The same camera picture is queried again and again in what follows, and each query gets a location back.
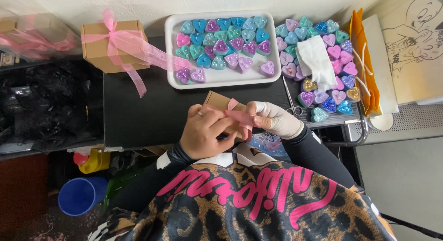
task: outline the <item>yellow bottle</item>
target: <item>yellow bottle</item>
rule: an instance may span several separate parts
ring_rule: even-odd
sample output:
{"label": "yellow bottle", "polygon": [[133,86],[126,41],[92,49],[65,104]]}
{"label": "yellow bottle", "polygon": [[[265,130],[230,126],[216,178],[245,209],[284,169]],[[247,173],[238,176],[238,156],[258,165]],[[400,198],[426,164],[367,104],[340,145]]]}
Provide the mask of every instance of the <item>yellow bottle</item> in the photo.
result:
{"label": "yellow bottle", "polygon": [[102,152],[102,150],[92,148],[88,160],[84,164],[78,165],[78,168],[82,173],[89,174],[108,169],[110,160],[111,153]]}

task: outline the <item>white tissue paper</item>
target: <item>white tissue paper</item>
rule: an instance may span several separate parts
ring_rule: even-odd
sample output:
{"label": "white tissue paper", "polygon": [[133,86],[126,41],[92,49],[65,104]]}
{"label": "white tissue paper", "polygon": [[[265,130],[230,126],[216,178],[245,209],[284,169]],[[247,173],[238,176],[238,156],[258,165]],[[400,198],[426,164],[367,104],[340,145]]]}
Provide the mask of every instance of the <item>white tissue paper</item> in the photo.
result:
{"label": "white tissue paper", "polygon": [[299,42],[296,53],[303,76],[312,74],[311,80],[317,83],[320,92],[326,92],[338,85],[329,55],[320,36]]}

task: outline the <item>black desk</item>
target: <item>black desk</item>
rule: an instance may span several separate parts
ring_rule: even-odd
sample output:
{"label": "black desk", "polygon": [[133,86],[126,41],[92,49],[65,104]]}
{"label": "black desk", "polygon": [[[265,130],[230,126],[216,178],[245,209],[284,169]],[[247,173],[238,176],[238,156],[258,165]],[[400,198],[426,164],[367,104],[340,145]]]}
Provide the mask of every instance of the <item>black desk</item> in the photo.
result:
{"label": "black desk", "polygon": [[[164,37],[152,37],[149,43],[165,50]],[[147,88],[147,93],[141,99],[128,74],[103,75],[106,147],[123,147],[127,150],[177,142],[189,107],[202,104],[209,90],[235,98],[243,104],[267,101],[284,109],[289,108],[282,79],[269,84],[177,90],[169,85],[166,71],[156,66],[139,70],[138,73]],[[300,106],[297,101],[300,84],[292,79],[286,81],[294,105]],[[313,108],[303,109],[303,115],[298,117],[310,128],[343,125],[347,120],[360,118],[357,104],[353,103],[352,115],[331,114],[324,122],[312,123],[310,112]],[[260,132],[260,129],[253,130],[253,133]]]}

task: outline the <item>clear plastic bag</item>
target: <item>clear plastic bag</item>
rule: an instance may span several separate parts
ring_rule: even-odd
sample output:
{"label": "clear plastic bag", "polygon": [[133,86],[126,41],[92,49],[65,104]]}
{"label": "clear plastic bag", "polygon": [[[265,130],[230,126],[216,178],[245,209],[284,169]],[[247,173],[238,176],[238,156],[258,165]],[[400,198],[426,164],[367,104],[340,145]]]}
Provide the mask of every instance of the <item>clear plastic bag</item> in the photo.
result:
{"label": "clear plastic bag", "polygon": [[263,153],[276,160],[291,162],[281,143],[280,137],[269,132],[252,135],[252,140],[248,142],[254,148],[260,149]]}

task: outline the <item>orange paper bag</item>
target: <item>orange paper bag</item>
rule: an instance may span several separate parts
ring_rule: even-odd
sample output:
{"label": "orange paper bag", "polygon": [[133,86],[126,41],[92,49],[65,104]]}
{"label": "orange paper bag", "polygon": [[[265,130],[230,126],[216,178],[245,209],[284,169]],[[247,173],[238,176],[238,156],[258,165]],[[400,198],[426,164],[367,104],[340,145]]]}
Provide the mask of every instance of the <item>orange paper bag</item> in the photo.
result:
{"label": "orange paper bag", "polygon": [[[359,57],[364,57],[363,62],[368,67],[368,70],[371,73],[374,73],[371,64],[371,56],[369,55],[368,46],[366,44],[365,53],[363,56],[363,45],[367,43],[365,29],[363,28],[363,18],[362,18],[363,9],[360,9],[358,12],[355,10],[352,12],[351,22],[349,26],[349,35],[352,42],[352,47],[355,49]],[[372,114],[380,114],[379,113],[379,100],[380,93],[378,91],[377,85],[375,84],[375,79],[373,75],[369,75],[366,71],[365,77],[363,77],[363,69],[364,67],[359,62],[355,62],[356,68],[358,71],[358,78],[360,78],[363,82],[366,82],[366,86],[368,87],[368,91],[370,96],[366,92],[366,90],[361,86],[358,81],[355,81],[355,85],[359,87],[361,94],[361,105],[365,111],[365,115]]]}

